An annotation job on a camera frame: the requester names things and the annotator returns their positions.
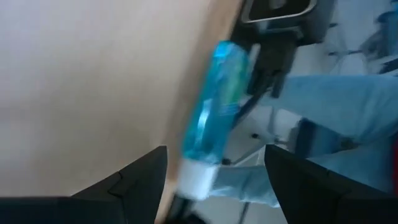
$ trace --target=floor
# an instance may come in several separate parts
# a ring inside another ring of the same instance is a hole
[[[341,60],[327,56],[332,50],[356,50],[377,27],[374,20],[383,12],[389,11],[389,0],[338,0],[333,22],[339,23],[337,29],[330,29],[325,43],[310,45],[298,49],[296,59],[289,76],[297,75],[363,75],[364,61],[361,55],[345,56]],[[226,157],[234,160],[255,145],[257,140],[252,133],[262,135],[267,131],[270,108],[257,106],[246,120],[231,134]],[[274,134],[287,139],[290,130],[301,119],[299,115],[280,110],[275,117]],[[209,223],[237,223],[243,203],[230,198],[209,198],[197,205],[198,213]],[[251,204],[244,221],[245,224],[283,224],[286,219],[282,210],[267,205]]]

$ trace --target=bottle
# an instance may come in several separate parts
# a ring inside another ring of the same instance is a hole
[[[249,75],[246,51],[232,42],[220,42],[183,139],[179,196],[191,200],[207,198]]]

